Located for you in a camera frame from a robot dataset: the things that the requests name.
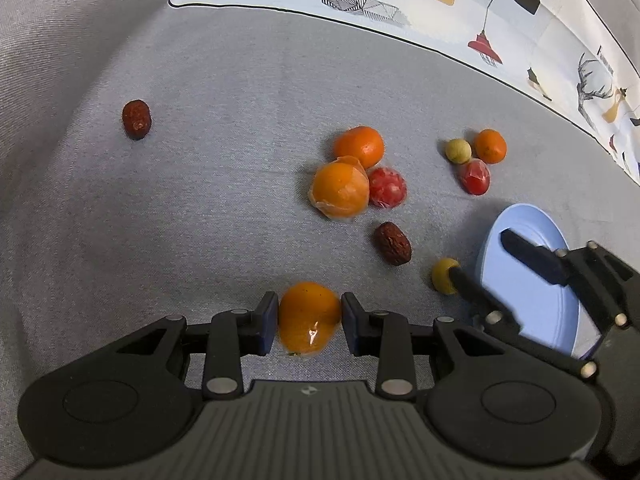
light blue plate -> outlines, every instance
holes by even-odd
[[[505,229],[553,251],[568,248],[564,236],[542,209],[514,204],[491,227],[476,272],[484,287],[513,310],[523,335],[570,354],[578,330],[578,299],[570,288],[549,285],[507,253],[500,244]]]

antler illustration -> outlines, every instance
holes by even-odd
[[[613,83],[610,85],[609,90],[605,92],[605,85],[602,85],[598,90],[593,92],[585,92],[585,88],[587,86],[587,78],[593,73],[593,70],[590,72],[586,72],[587,65],[597,59],[584,59],[586,52],[580,56],[580,63],[578,63],[578,77],[580,78],[580,82],[576,85],[576,89],[578,91],[578,111],[584,117],[584,119],[589,123],[589,126],[594,130],[596,127],[591,121],[591,118],[587,114],[587,111],[584,109],[584,102],[590,101],[591,99],[597,97],[599,99],[608,99],[613,95]]]

robotic arm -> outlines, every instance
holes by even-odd
[[[409,324],[342,297],[355,356],[378,357],[365,381],[253,381],[241,357],[266,355],[278,298],[210,323],[160,319],[35,381],[18,423],[31,479],[635,478],[640,472],[640,275],[594,242],[554,254],[516,233],[507,252],[570,286],[601,333],[575,359],[520,335],[511,311],[460,268],[449,271],[481,318]],[[202,386],[184,378],[206,355]],[[414,355],[435,385],[419,390]]]

red lamp illustration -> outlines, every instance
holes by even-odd
[[[486,10],[484,12],[484,23],[482,24],[482,31],[480,32],[480,34],[476,35],[475,40],[469,41],[469,43],[467,43],[467,46],[478,52],[482,60],[490,66],[496,66],[496,63],[502,64],[500,56],[498,56],[497,52],[491,48],[491,43],[489,43],[489,40],[484,31],[486,28],[486,20],[489,16],[489,8],[491,7],[491,4],[493,2],[494,0],[490,0],[489,4],[486,6]]]

plate rim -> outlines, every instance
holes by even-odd
[[[496,217],[494,223],[491,225],[491,228],[489,229],[489,232],[487,233],[486,237],[484,238],[484,242],[482,243],[482,248],[480,249],[480,253],[478,254],[478,260],[476,263],[476,277],[478,279],[478,281],[482,284],[482,279],[484,277],[484,263],[486,260],[486,250],[488,248],[488,242],[489,240],[492,238],[492,235],[495,233],[495,231],[497,231],[496,228],[496,224],[498,223],[498,220],[500,219],[501,216],[505,215],[507,212],[509,212],[510,210],[513,209],[520,209],[520,208],[529,208],[529,209],[533,209],[537,212],[542,213],[551,223],[552,225],[555,226],[556,230],[558,231],[560,238],[562,240],[563,243],[563,247],[564,249],[568,249],[569,245],[566,241],[566,238],[564,237],[564,233],[560,230],[560,228],[558,227],[558,224],[556,224],[556,222],[551,218],[551,216],[549,216],[549,214],[547,212],[545,212],[543,209],[540,209],[538,206],[530,204],[530,203],[526,203],[526,202],[518,202],[515,204],[511,204],[510,206],[508,206],[507,208],[503,209],[500,214]],[[572,343],[571,343],[571,348],[568,348],[569,345],[564,345],[564,342],[562,340],[559,341],[558,345],[553,345],[556,349],[559,349],[563,352],[572,352],[574,350],[575,347],[575,343],[577,341],[577,337],[578,337],[578,323],[579,323],[579,317],[580,317],[580,301],[576,298],[576,309],[575,309],[575,315],[573,317],[575,317],[575,329],[571,329],[572,332]]]

